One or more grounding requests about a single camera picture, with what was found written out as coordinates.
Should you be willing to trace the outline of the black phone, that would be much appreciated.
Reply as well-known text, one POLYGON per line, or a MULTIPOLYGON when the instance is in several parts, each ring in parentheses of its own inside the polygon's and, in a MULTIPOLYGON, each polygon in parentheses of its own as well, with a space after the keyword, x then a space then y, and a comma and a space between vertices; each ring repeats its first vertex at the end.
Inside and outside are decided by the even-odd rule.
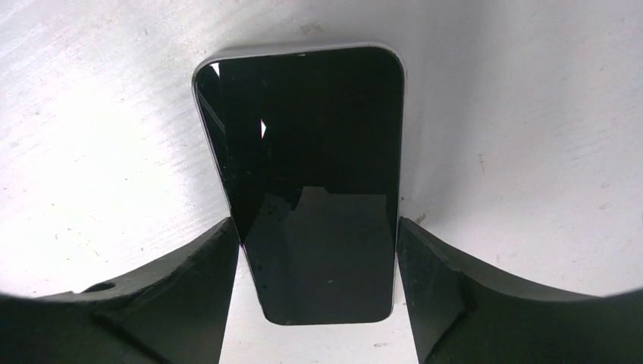
POLYGON ((264 317, 390 316, 404 74, 375 45, 235 55, 193 91, 264 317))

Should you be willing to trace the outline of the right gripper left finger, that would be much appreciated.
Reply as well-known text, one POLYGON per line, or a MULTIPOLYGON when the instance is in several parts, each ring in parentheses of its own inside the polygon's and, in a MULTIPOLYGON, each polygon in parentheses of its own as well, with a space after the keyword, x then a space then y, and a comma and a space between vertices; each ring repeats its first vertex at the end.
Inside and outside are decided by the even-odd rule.
POLYGON ((239 255, 225 218, 79 293, 1 296, 3 363, 217 363, 239 255))

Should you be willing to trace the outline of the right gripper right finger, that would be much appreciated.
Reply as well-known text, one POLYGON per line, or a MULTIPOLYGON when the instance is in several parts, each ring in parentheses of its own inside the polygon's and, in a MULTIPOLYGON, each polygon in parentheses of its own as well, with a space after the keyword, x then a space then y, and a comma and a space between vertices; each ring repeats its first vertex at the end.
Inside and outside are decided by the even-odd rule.
POLYGON ((574 293, 510 274, 401 218, 397 256, 421 363, 640 363, 642 291, 574 293))

